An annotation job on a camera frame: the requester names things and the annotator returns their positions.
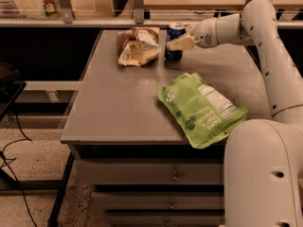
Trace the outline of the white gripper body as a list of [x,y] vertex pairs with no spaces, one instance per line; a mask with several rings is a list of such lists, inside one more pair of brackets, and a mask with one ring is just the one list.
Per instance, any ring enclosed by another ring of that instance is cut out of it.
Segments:
[[215,47],[219,43],[217,41],[217,19],[211,18],[198,23],[193,29],[193,36],[196,44],[201,48]]

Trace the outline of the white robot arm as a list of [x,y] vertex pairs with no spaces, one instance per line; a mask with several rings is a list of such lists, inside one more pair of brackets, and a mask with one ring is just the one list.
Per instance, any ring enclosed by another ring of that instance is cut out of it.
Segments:
[[224,152],[224,227],[303,227],[303,78],[277,31],[268,0],[190,26],[169,48],[256,47],[270,116],[239,124]]

